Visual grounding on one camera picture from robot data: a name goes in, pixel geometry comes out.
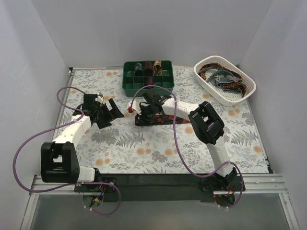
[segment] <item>robotic arm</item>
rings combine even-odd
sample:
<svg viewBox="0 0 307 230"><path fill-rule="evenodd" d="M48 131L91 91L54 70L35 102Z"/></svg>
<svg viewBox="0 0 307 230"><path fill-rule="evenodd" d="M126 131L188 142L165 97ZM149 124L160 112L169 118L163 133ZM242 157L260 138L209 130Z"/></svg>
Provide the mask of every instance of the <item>robotic arm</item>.
<svg viewBox="0 0 307 230"><path fill-rule="evenodd" d="M84 94L81 109L84 116L76 121L55 138L52 142L45 142L41 147L41 171L42 180L46 183L76 183L92 182L95 178L95 169L79 166L75 147L85 132L97 123L99 129L111 125L111 121L124 117L115 105L113 99L109 100L112 107L108 109L103 96L98 94ZM81 112L75 111L72 121L81 116ZM62 162L54 162L59 156Z"/></svg>
<svg viewBox="0 0 307 230"><path fill-rule="evenodd" d="M148 119L155 114L173 115L175 109L174 98L169 96L161 97L153 89L143 94L147 106L133 101L128 103L127 109L131 113L135 110L140 119ZM191 104L177 102L177 117L184 118L191 122L194 132L198 139L205 143L214 167L218 168L222 163L230 161L224 146L223 128L224 123L208 102L201 104ZM231 164L227 164L217 171L216 179L222 187L230 187L237 176L236 169Z"/></svg>

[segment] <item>green organizer box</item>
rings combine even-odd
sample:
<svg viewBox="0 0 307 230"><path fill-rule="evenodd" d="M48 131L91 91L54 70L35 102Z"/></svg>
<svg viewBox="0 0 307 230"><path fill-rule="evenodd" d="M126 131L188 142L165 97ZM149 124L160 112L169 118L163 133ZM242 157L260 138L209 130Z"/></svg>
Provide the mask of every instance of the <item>green organizer box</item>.
<svg viewBox="0 0 307 230"><path fill-rule="evenodd" d="M138 89L143 87L146 83L147 76L134 76L134 63L140 62L143 66L145 61L127 61L124 64L123 71L123 89L127 97L133 97ZM162 86L171 92L174 88L174 75L173 75L173 65L169 60L162 60L162 76L153 77L154 85ZM160 96L170 95L167 91L154 87L157 94ZM149 89L143 89L138 94L137 97L141 97L143 93Z"/></svg>

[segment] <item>white wall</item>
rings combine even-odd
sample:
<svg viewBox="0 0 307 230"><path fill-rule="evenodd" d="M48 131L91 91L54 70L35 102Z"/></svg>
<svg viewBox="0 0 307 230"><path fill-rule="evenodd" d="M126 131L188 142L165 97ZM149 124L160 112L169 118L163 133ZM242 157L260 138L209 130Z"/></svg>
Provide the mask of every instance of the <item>white wall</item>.
<svg viewBox="0 0 307 230"><path fill-rule="evenodd" d="M307 229L307 2L275 0L240 67L270 164L282 173L300 228Z"/></svg>
<svg viewBox="0 0 307 230"><path fill-rule="evenodd" d="M32 0L69 67L210 55L238 64L272 0Z"/></svg>
<svg viewBox="0 0 307 230"><path fill-rule="evenodd" d="M30 0L0 0L0 229L17 230L28 192L15 182L12 160L31 135L54 127L59 112L56 91L68 69ZM39 172L40 146L51 133L21 152L17 172L30 187Z"/></svg>

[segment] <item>floral tablecloth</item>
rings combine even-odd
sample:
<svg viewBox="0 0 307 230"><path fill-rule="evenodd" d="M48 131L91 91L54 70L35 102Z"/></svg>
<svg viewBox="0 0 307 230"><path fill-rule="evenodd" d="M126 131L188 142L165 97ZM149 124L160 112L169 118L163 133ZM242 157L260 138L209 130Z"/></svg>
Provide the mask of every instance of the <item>floral tablecloth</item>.
<svg viewBox="0 0 307 230"><path fill-rule="evenodd" d="M209 101L225 123L224 139L231 160L243 173L268 173L247 101L224 107L194 79L192 69L175 69L173 92L178 100L189 103ZM79 164L96 167L101 173L188 173L174 144L172 125L135 126L135 114L126 109L127 98L122 89L122 69L77 70L72 86L87 93L101 92L105 100L113 98L125 118L99 130L94 124L76 148ZM77 107L83 96L70 90L66 104ZM70 121L72 111L64 110L61 124ZM188 166L196 173L209 173L214 165L206 146L194 134L191 124L177 125L180 151Z"/></svg>

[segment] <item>perforated basket side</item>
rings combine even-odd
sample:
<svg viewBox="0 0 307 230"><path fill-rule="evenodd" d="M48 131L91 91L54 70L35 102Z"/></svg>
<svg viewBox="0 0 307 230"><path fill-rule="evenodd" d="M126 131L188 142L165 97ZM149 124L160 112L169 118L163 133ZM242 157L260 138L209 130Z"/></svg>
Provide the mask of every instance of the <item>perforated basket side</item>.
<svg viewBox="0 0 307 230"><path fill-rule="evenodd" d="M241 94L231 93L231 92L224 92L222 89L213 86L210 82L207 83L204 79L202 79L198 72L202 68L203 65L209 64L209 63L218 63L225 68L236 72L239 74L242 79L243 83L247 86L247 92L246 95L242 98ZM215 71L210 70L206 73L207 77L210 77L211 74L213 74ZM236 66L231 64L229 61L227 61L225 58L220 56L210 56L199 63L197 63L194 67L194 73L197 82L206 90L208 93L210 93L219 103L221 103L224 106L232 106L237 104L238 102L245 100L248 98L252 93L256 90L256 84L255 82L244 72L239 70Z"/></svg>

